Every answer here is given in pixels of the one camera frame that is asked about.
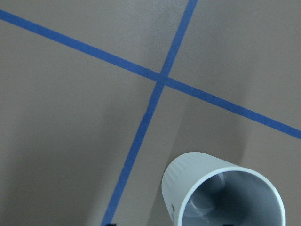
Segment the white mug grey inside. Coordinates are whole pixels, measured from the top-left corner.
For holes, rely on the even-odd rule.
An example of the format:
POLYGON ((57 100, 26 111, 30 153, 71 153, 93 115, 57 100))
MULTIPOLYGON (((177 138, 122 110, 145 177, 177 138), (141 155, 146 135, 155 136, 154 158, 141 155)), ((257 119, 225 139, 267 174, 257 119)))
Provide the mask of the white mug grey inside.
POLYGON ((175 226, 284 226, 285 209, 262 174, 206 153, 175 158, 161 190, 175 226))

